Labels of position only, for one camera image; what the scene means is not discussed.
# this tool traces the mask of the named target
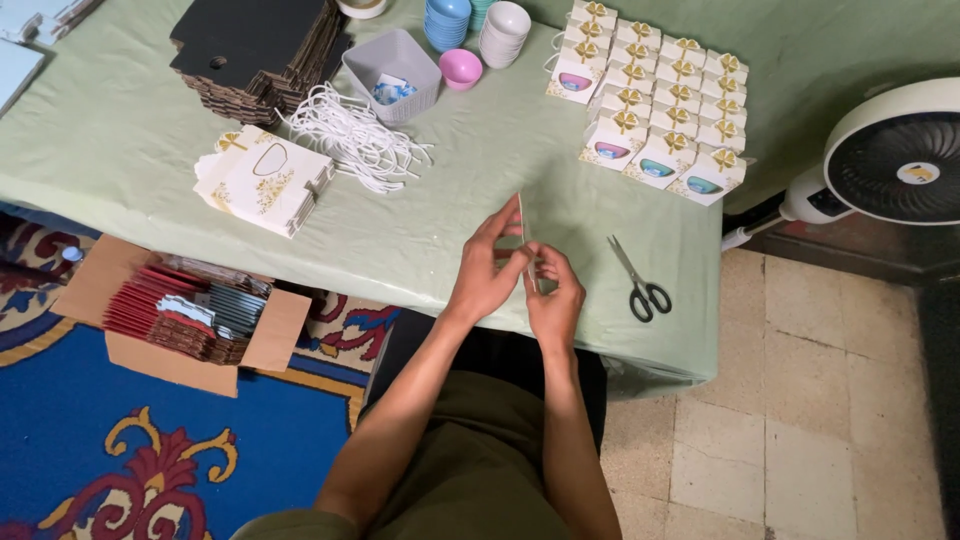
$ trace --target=fan grille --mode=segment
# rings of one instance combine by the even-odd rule
[[[898,171],[912,162],[940,169],[929,184]],[[847,204],[904,223],[960,222],[960,112],[887,118],[847,137],[830,156],[828,182]]]

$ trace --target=fan logo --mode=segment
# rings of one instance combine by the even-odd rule
[[[914,161],[907,163],[897,171],[897,178],[907,184],[929,184],[940,178],[940,167],[933,163]]]

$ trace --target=black scissor handle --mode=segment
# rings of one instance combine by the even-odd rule
[[[653,304],[660,313],[669,313],[670,309],[673,309],[673,302],[670,301],[670,295],[659,285],[647,283],[647,296],[650,297],[650,304]]]
[[[640,302],[640,311],[636,309],[637,302]],[[634,284],[633,292],[630,293],[630,311],[634,313],[634,317],[641,323],[649,323],[654,320],[654,312],[650,310],[650,304],[646,298],[643,298],[643,293],[640,292],[640,288],[636,284]]]

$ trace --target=electric fan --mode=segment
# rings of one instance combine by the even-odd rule
[[[723,237],[739,246],[781,221],[823,224],[859,211],[907,225],[960,223],[960,78],[884,92],[847,113],[824,162],[786,189],[779,211]]]

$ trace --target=corrugated cardboard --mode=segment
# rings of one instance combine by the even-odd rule
[[[100,237],[52,310],[94,326],[103,325],[110,298],[137,268],[160,260],[130,242],[108,234]],[[283,371],[290,361],[306,320],[310,299],[274,289],[267,299],[240,365]],[[106,331],[110,361],[136,372],[235,398],[237,367],[200,362],[126,335]]]

